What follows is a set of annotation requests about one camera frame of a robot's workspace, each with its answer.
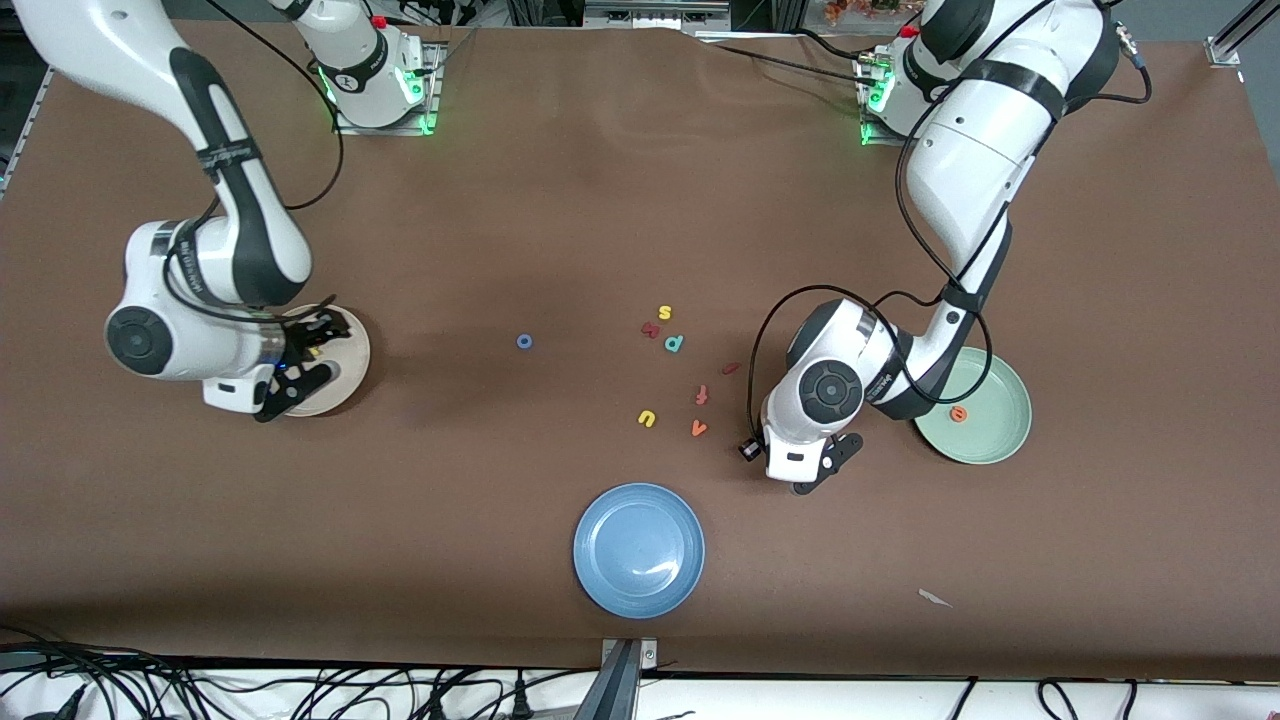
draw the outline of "plate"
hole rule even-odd
[[[707,547],[681,497],[650,483],[618,486],[586,509],[573,537],[573,569],[596,605],[648,620],[694,592]]]
[[[942,397],[955,397],[973,387],[982,375],[987,351],[965,347],[947,378]],[[964,421],[952,419],[954,407],[964,407]],[[1018,373],[1000,357],[991,359],[991,373],[978,392],[960,402],[938,405],[918,418],[915,427],[938,452],[969,465],[989,465],[1009,459],[1032,432],[1032,398]]]

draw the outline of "brown table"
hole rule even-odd
[[[316,99],[234,27],[180,29],[284,197],[310,196],[334,158]],[[435,137],[347,138],[297,213],[300,300],[370,327],[365,388],[257,425],[108,356],[125,238],[209,187],[174,129],[58,79],[0,204],[0,609],[169,653],[589,665],[644,634],[685,669],[1275,678],[1280,195],[1235,73],[1147,55],[1156,99],[1069,118],[1012,209],[988,318],[1027,446],[957,465],[869,410],[808,498],[737,457],[746,378],[721,366],[792,287],[940,286],[846,83],[675,32],[480,31]],[[762,391],[820,300],[777,318]],[[639,332],[659,305],[678,355]],[[635,480],[680,492],[709,553],[648,623],[596,609],[570,555]]]

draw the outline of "white floor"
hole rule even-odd
[[[388,671],[369,671],[358,680],[375,682]],[[534,679],[544,671],[531,671]],[[216,671],[197,673],[197,676],[218,679],[234,687],[250,687],[271,679],[315,679],[315,670],[297,671]],[[434,671],[415,671],[413,679],[429,682]],[[590,687],[594,674],[571,675],[530,688],[530,706],[538,710],[576,706]],[[498,679],[509,691],[513,671],[493,671],[474,679]],[[15,675],[0,676],[0,688]],[[37,676],[20,684],[0,698],[0,720],[20,720],[36,712],[54,712],[82,682],[77,678],[49,680]],[[956,700],[964,689],[963,680],[646,680],[640,691],[636,720],[671,720],[692,711],[691,720],[947,720]],[[78,720],[109,720],[101,694],[90,684],[78,714]],[[1119,720],[1128,687],[1123,683],[1064,683],[1080,720]],[[311,691],[310,684],[276,685],[251,694],[229,694],[207,688],[210,698],[229,715],[246,720],[288,720],[294,708]],[[358,689],[334,692],[312,712],[312,717],[332,717],[343,703],[351,701]],[[426,698],[426,689],[411,691],[406,687],[379,688],[367,697],[381,697],[389,703],[390,717],[406,717],[416,705]],[[444,698],[444,711],[451,720],[468,720],[472,714],[492,702],[498,694],[495,684],[458,687]],[[1050,706],[1061,717],[1069,717],[1065,707],[1050,692]],[[119,720],[133,720],[138,712],[115,698]],[[169,717],[184,719],[177,698],[164,698]],[[500,712],[511,711],[504,702]],[[1138,688],[1133,720],[1267,720],[1280,711],[1280,688],[1238,687],[1219,684],[1147,683]],[[379,702],[362,703],[340,716],[346,720],[385,720],[388,707]],[[1048,719],[1036,697],[1034,682],[979,682],[961,720],[995,719]]]

